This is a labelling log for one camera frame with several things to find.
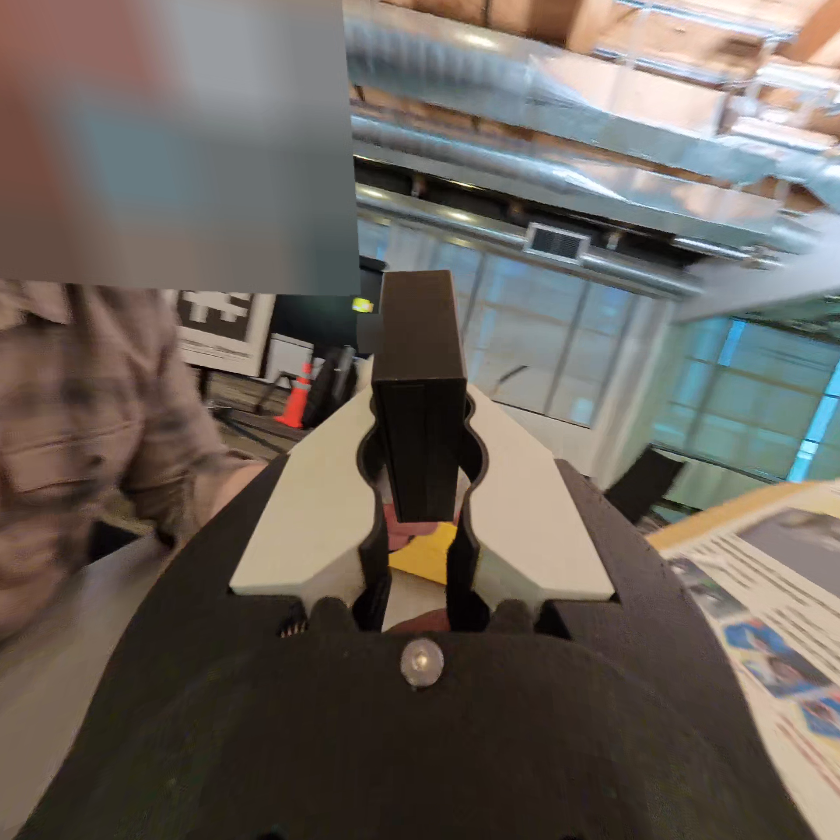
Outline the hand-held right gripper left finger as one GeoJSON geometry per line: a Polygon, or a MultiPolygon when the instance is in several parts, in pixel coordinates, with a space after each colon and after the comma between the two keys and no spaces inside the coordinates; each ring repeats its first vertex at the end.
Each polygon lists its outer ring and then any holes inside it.
{"type": "Polygon", "coordinates": [[[365,589],[359,548],[375,524],[375,491],[358,454],[374,429],[366,386],[290,451],[229,587],[237,595],[287,595],[313,607],[351,607],[365,589]]]}

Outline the person's plaid shirt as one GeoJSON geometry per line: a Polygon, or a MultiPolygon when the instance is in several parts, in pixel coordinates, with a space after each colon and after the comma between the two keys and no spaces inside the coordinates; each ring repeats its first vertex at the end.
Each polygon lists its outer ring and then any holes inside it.
{"type": "Polygon", "coordinates": [[[266,467],[226,446],[156,289],[2,280],[1,638],[88,563],[119,491],[181,548],[266,467]]]}

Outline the orange traffic cone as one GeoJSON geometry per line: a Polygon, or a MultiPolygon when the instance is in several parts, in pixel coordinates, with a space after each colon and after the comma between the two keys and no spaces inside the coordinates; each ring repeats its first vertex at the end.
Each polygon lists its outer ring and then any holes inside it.
{"type": "Polygon", "coordinates": [[[273,420],[285,427],[292,429],[303,428],[303,414],[305,413],[308,396],[312,384],[312,363],[305,362],[302,365],[301,373],[292,375],[283,371],[277,377],[277,383],[286,379],[290,384],[290,393],[285,402],[281,414],[273,417],[273,420]]]}

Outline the black white tag sign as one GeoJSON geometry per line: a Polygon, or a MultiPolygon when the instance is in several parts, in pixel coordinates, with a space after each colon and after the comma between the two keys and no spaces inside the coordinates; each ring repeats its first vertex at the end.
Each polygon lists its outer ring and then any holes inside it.
{"type": "Polygon", "coordinates": [[[252,378],[265,373],[276,295],[166,290],[164,299],[181,324],[186,363],[252,378]]]}

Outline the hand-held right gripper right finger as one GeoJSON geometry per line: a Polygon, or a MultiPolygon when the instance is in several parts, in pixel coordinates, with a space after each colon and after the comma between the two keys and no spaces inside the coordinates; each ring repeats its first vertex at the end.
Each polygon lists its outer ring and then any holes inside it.
{"type": "Polygon", "coordinates": [[[467,480],[446,568],[447,607],[609,602],[615,586],[552,452],[467,386],[458,468],[467,480]]]}

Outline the black network switch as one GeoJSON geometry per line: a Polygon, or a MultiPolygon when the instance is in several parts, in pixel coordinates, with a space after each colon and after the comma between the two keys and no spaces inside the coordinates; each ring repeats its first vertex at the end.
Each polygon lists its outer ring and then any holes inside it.
{"type": "Polygon", "coordinates": [[[398,521],[452,520],[467,373],[449,270],[384,274],[371,384],[398,521]]]}

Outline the printed instruction sheet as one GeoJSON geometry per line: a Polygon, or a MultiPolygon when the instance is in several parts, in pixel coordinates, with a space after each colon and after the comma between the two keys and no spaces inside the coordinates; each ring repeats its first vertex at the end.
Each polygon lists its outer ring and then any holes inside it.
{"type": "Polygon", "coordinates": [[[660,556],[717,636],[771,762],[839,838],[839,487],[660,556]]]}

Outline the black backpack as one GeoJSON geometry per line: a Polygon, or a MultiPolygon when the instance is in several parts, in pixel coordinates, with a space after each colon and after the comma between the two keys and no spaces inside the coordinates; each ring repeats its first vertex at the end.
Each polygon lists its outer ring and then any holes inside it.
{"type": "Polygon", "coordinates": [[[302,427],[310,430],[329,419],[351,399],[357,383],[355,349],[344,345],[328,350],[311,383],[301,418],[302,427]]]}

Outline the yellow plastic bin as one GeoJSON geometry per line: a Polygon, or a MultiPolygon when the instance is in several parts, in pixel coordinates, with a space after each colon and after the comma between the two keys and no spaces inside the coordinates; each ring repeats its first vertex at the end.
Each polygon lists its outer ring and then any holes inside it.
{"type": "Polygon", "coordinates": [[[406,535],[401,547],[390,552],[389,565],[393,570],[445,585],[448,551],[456,533],[456,524],[438,522],[429,533],[406,535]]]}

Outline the silver air duct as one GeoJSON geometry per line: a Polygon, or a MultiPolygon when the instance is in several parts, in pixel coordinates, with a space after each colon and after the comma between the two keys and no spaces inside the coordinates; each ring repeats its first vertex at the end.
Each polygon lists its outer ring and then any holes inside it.
{"type": "Polygon", "coordinates": [[[755,125],[724,93],[388,3],[346,2],[350,82],[737,185],[772,177],[838,211],[838,153],[755,125]]]}

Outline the white ceiling vent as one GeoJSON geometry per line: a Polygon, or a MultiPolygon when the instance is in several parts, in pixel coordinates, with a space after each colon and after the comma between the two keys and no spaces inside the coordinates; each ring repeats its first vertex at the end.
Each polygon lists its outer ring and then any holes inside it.
{"type": "Polygon", "coordinates": [[[582,265],[592,237],[573,230],[540,223],[530,223],[522,252],[568,265],[582,265]]]}

